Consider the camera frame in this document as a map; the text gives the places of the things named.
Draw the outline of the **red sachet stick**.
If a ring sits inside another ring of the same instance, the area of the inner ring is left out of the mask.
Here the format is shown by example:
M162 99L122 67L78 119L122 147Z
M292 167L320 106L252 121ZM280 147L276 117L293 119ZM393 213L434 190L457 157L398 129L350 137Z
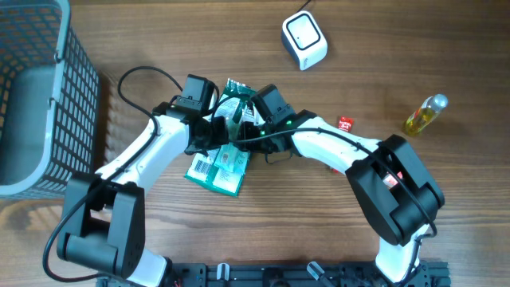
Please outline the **red sachet stick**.
M339 130L348 133L351 132L353 124L354 120L351 117L346 116L338 116L335 122L335 125Z

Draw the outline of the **pale teal sachet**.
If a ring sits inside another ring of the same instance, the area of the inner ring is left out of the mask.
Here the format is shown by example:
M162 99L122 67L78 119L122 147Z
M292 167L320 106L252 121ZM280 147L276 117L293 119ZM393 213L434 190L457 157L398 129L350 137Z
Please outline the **pale teal sachet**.
M240 151L229 143L221 146L214 165L222 170L243 175L249 163L249 156L249 152Z

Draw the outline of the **orange tissue pack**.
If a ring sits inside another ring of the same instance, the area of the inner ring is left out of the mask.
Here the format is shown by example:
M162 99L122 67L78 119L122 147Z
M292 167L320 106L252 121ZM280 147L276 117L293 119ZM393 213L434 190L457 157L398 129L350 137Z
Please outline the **orange tissue pack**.
M398 185L398 180L389 173L387 173L386 176L383 178L383 182L385 183L388 189L391 189Z

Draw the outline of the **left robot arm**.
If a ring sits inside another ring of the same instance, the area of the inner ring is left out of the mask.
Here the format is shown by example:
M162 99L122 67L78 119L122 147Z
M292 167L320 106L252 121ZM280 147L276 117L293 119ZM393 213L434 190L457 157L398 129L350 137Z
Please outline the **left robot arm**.
M141 286L177 283L169 258L145 247L145 197L181 154L206 154L228 140L222 119L209 122L217 86L188 75L181 94L149 112L139 137L97 173L67 183L62 218L48 243L67 262Z

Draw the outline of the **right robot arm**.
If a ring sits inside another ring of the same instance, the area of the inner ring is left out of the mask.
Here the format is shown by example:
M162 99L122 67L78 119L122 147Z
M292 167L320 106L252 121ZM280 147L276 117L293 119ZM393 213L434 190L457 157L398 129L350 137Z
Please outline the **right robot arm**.
M387 284L404 286L418 274L422 242L437 235L434 220L445 196L410 144L355 136L314 112L295 112L275 85L250 97L263 124L243 124L234 145L243 151L290 151L347 177L362 212L379 236L375 266Z

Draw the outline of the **yellow dish soap bottle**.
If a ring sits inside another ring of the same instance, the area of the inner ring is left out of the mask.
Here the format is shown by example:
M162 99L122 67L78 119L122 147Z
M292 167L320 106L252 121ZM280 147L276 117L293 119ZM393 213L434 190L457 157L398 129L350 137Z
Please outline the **yellow dish soap bottle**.
M428 97L404 122L402 130L408 136L416 136L429 125L448 106L449 100L444 94Z

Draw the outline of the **green plastic packet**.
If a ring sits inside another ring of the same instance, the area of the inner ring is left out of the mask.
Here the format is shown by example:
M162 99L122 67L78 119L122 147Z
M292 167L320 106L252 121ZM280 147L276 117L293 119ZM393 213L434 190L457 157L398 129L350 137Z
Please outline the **green plastic packet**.
M241 124L253 122L259 124L261 117L249 106L248 100L255 93L249 86L238 81L229 79L222 92L225 101L216 111L216 117L223 116L229 134L239 132ZM224 195L236 197L242 185L245 174L231 173L214 165L220 148L209 150L207 155L197 154L184 175L185 179Z

